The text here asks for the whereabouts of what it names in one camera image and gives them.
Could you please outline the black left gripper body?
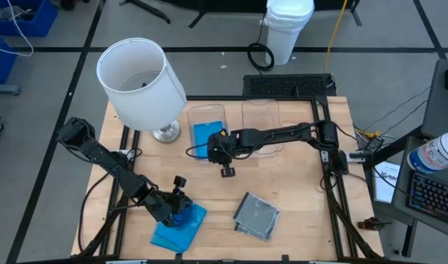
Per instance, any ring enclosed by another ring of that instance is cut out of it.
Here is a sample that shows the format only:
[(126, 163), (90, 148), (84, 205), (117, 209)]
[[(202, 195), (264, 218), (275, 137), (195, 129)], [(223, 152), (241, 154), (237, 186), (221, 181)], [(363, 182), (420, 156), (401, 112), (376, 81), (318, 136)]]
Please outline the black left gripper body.
[(191, 215), (193, 206), (193, 201), (182, 190), (186, 179), (177, 175), (174, 185), (172, 192), (160, 191), (157, 185), (151, 185), (146, 196), (147, 211), (166, 227), (183, 225)]

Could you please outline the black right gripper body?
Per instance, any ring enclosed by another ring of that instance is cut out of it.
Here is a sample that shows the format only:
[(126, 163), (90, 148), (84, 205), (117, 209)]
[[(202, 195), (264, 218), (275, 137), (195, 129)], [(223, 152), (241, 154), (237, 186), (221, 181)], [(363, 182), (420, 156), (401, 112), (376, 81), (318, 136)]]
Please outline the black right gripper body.
[(222, 177), (234, 177), (235, 169), (230, 166), (233, 154), (230, 153), (231, 137), (229, 132), (222, 128), (219, 132), (213, 133), (208, 138), (207, 157), (208, 161), (213, 164), (222, 166)]

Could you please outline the clear plastic bin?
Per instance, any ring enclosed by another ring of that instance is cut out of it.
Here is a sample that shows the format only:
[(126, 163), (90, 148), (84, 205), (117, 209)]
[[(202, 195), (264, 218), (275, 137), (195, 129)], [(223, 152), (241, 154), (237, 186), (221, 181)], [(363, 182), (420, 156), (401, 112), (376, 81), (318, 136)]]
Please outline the clear plastic bin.
[(191, 150), (188, 151), (197, 160), (206, 160), (207, 158), (199, 158), (192, 154), (192, 150), (197, 147), (194, 145), (194, 129), (193, 125), (196, 123), (205, 123), (213, 121), (222, 121), (223, 128), (227, 128), (227, 119), (224, 106), (221, 104), (208, 104), (204, 106), (194, 106), (188, 111), (188, 128), (190, 132)]
[(241, 105), (243, 128), (264, 131), (279, 128), (279, 102), (273, 99), (246, 100)]

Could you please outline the black perforated box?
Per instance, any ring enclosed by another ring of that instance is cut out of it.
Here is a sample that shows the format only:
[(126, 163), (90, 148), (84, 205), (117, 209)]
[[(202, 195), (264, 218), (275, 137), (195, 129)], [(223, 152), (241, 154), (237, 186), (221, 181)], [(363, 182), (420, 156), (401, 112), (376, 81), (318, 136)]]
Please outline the black perforated box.
[(334, 77), (321, 74), (247, 75), (243, 95), (276, 97), (336, 96)]

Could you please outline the white shade silver table lamp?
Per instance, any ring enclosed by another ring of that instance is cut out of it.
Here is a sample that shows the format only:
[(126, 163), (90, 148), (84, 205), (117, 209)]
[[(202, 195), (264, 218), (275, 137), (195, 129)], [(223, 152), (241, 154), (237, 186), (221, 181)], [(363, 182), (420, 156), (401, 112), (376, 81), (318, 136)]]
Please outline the white shade silver table lamp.
[(120, 40), (101, 54), (96, 75), (124, 125), (149, 131), (163, 144), (179, 139), (186, 92), (157, 43)]

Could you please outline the white trash bin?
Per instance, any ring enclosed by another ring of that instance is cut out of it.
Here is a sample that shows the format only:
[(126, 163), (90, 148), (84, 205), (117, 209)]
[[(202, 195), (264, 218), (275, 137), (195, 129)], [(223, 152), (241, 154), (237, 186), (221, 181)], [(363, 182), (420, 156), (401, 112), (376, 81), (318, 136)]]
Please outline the white trash bin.
[(268, 0), (263, 23), (268, 27), (266, 46), (275, 65), (288, 63), (295, 42), (315, 10), (314, 0)]

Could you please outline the white paper sheet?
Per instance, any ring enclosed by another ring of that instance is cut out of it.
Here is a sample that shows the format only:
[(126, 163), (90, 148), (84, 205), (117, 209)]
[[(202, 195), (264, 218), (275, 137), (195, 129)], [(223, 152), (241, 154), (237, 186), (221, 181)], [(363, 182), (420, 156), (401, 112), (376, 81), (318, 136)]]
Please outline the white paper sheet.
[(376, 165), (373, 172), (374, 200), (390, 204), (400, 172), (400, 165), (384, 161)]

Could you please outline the black brown clamp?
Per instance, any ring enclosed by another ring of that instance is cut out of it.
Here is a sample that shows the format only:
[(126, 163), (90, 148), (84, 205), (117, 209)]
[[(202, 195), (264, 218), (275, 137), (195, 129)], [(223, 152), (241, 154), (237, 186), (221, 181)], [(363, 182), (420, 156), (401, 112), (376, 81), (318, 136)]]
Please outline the black brown clamp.
[(381, 221), (381, 220), (377, 219), (376, 217), (370, 217), (363, 221), (358, 221), (357, 227), (362, 230), (379, 231), (379, 230), (382, 230), (384, 227), (386, 227), (389, 224), (391, 224), (390, 221)]

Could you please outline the grey side desk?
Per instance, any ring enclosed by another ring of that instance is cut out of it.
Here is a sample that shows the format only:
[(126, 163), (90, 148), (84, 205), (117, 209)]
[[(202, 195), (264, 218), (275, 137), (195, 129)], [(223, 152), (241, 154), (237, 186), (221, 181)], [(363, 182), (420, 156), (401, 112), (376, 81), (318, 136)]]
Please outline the grey side desk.
[(393, 155), (403, 152), (402, 161), (400, 162), (400, 172), (395, 186), (396, 189), (394, 190), (391, 204), (386, 206), (386, 214), (408, 226), (418, 221), (448, 235), (448, 223), (438, 219), (434, 215), (407, 207), (408, 198), (406, 194), (409, 193), (409, 185), (413, 178), (413, 171), (407, 164), (406, 156), (411, 150), (425, 143), (426, 139), (431, 139), (431, 134), (423, 133), (422, 126), (420, 125), (387, 147), (376, 152), (373, 155), (372, 162), (374, 165), (377, 165)]

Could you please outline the white-lidded wipes canister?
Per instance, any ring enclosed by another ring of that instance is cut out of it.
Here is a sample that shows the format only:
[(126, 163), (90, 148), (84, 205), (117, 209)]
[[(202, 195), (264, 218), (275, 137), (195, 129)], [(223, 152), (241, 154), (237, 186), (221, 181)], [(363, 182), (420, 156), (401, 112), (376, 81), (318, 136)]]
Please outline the white-lidded wipes canister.
[(447, 169), (448, 132), (412, 150), (407, 162), (413, 170), (425, 174)]

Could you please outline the backlit black keyboard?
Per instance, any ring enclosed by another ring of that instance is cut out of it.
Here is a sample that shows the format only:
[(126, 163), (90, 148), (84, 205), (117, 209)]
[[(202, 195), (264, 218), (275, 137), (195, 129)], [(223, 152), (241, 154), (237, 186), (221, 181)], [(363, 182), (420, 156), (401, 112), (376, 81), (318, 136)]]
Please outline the backlit black keyboard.
[(410, 176), (406, 205), (448, 223), (448, 183), (416, 172)]

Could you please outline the grey flat panel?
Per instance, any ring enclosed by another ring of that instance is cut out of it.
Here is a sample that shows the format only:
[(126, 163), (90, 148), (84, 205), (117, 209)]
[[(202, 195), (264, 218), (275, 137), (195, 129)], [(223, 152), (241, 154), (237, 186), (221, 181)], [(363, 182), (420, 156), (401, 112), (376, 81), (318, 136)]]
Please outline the grey flat panel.
[(448, 132), (448, 89), (445, 87), (447, 70), (448, 60), (439, 59), (434, 69), (421, 127), (422, 134), (429, 138)]

